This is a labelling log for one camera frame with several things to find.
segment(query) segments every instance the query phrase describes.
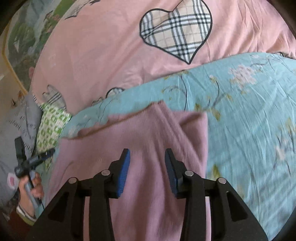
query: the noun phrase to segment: wall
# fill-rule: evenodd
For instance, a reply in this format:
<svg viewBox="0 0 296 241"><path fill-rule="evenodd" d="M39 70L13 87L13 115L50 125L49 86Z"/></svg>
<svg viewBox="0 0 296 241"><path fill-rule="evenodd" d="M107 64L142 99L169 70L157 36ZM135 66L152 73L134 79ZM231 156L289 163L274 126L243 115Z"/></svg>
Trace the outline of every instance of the wall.
<svg viewBox="0 0 296 241"><path fill-rule="evenodd" d="M7 68L2 56L4 32L0 36L0 123L11 108L12 98L16 101L20 91L18 83Z"/></svg>

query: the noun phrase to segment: pink towel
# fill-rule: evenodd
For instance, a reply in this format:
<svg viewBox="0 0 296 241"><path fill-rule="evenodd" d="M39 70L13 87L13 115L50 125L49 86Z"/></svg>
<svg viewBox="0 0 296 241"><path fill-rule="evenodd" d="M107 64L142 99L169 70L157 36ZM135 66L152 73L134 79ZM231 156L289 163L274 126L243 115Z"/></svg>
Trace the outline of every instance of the pink towel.
<svg viewBox="0 0 296 241"><path fill-rule="evenodd" d="M118 160L124 148L131 162L123 194L110 199L115 239L120 241L179 241L185 200L171 192L164 154L172 148L187 169L205 177L207 164L207 115L172 112L164 102L152 104L111 124L82 131L86 136L61 139L46 195L48 203L70 177L92 178ZM86 202L84 240L89 240L89 202ZM207 202L207 240L210 241Z"/></svg>
<svg viewBox="0 0 296 241"><path fill-rule="evenodd" d="M77 0L71 8L85 2ZM172 11L180 0L86 4L75 18L61 20L47 41L32 79L37 101L46 101L43 93L48 96L47 86L52 85L62 94L67 111L76 114L111 88L128 89L230 55L280 51L295 58L296 40L266 0L204 2L212 15L212 30L191 64L140 37L139 24L147 11Z"/></svg>

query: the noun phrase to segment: yellow trim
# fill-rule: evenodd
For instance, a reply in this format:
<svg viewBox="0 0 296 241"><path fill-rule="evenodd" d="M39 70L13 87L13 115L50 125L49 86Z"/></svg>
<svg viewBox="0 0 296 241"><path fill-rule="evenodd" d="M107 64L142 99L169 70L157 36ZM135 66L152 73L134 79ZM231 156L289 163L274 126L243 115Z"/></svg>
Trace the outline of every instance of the yellow trim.
<svg viewBox="0 0 296 241"><path fill-rule="evenodd" d="M33 224L35 223L34 221L30 220L29 218L27 218L26 216L24 216L23 214L21 214L18 209L16 209L16 213L19 215L19 217L28 225L33 226Z"/></svg>
<svg viewBox="0 0 296 241"><path fill-rule="evenodd" d="M7 66L7 68L10 70L10 72L12 73L15 81L18 83L18 85L20 86L20 90L22 91L22 93L24 95L26 95L28 93L28 91L24 88L23 84L21 83L21 81L19 80L17 74L15 73L15 71L13 70L13 67L11 66L10 62L8 61L8 59L6 58L5 55L5 45L6 45L6 40L7 40L7 35L8 35L8 31L9 31L9 26L10 26L10 22L7 24L6 28L5 28L5 33L4 33L4 40L3 40L3 46L2 46L2 56L4 59L4 62Z"/></svg>

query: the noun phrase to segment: light blue quilt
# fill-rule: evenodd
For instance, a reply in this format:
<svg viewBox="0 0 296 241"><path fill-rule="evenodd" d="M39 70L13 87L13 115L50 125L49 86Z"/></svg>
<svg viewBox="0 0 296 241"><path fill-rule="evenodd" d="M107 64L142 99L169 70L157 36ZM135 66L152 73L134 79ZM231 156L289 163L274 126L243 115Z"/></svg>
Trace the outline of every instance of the light blue quilt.
<svg viewBox="0 0 296 241"><path fill-rule="evenodd" d="M296 60L276 54L231 56L111 96L74 116L62 136L159 100L172 110L207 111L207 178L225 177L271 240L296 201L295 72ZM45 190L51 169L42 175Z"/></svg>

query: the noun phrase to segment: pink duvet cover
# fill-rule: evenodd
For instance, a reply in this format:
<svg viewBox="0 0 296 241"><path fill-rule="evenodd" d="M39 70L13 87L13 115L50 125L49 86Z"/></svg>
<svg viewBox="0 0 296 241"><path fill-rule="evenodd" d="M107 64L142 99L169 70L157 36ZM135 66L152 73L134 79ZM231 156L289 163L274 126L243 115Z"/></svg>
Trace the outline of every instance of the pink duvet cover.
<svg viewBox="0 0 296 241"><path fill-rule="evenodd" d="M266 0L77 0L66 17L42 51L32 90L41 103L62 99L73 114L114 87L230 55L295 58L296 40Z"/></svg>
<svg viewBox="0 0 296 241"><path fill-rule="evenodd" d="M128 148L131 162L124 192L119 199L109 200L115 240L179 241L185 200L177 200L171 191L164 153L172 148L176 159L184 162L188 170L205 177L207 114L172 112L159 102L137 114L109 120L104 126L81 130L78 138L61 139L46 203L70 177L92 178ZM205 241L210 241L208 199L206 209ZM89 199L85 204L83 240L89 240Z"/></svg>

